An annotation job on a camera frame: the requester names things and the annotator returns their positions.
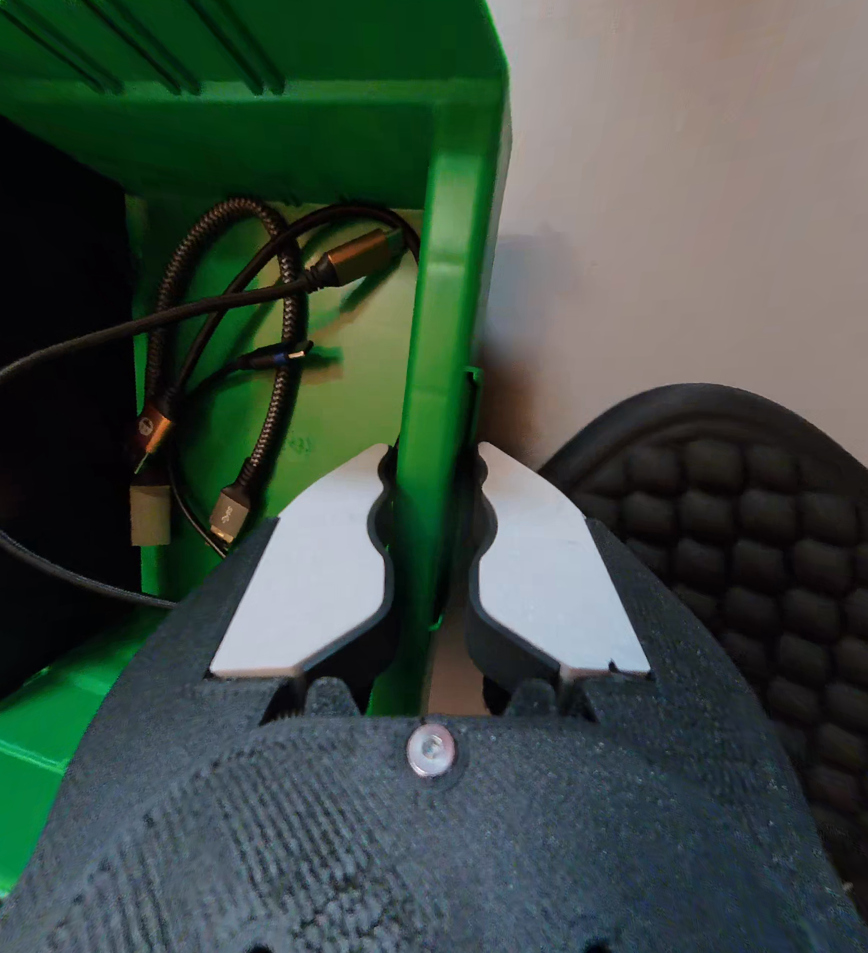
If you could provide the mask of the black wrist rest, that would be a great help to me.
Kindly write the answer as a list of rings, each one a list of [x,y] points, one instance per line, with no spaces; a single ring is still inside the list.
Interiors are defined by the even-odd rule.
[[[772,400],[688,383],[619,402],[539,472],[726,650],[868,922],[868,469]]]

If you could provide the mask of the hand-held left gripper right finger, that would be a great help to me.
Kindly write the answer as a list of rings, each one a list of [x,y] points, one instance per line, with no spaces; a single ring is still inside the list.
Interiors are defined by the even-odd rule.
[[[582,511],[492,443],[475,450],[465,642],[486,678],[649,678]]]

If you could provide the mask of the black divider of green bin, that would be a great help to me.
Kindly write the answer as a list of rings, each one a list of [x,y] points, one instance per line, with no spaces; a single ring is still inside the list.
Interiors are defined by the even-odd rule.
[[[0,116],[0,368],[130,317],[122,189]],[[130,341],[0,387],[0,528],[64,568],[139,589],[125,438]],[[124,614],[0,549],[0,700]]]

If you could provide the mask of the green plastic bin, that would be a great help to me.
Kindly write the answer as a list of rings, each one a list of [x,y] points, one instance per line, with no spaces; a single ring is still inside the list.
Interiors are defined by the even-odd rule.
[[[0,2],[0,116],[117,184],[130,317],[0,368],[133,345],[139,589],[0,528],[126,607],[0,700],[0,901],[54,888],[168,808],[228,735],[299,720],[324,677],[416,715],[446,600],[475,326],[509,151],[485,2]],[[375,444],[393,604],[313,676],[209,665],[282,510]]]

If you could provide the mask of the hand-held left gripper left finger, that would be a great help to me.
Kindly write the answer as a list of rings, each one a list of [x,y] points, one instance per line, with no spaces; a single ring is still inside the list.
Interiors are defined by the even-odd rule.
[[[313,676],[387,617],[393,566],[377,516],[392,450],[368,447],[282,510],[210,662],[213,676]]]

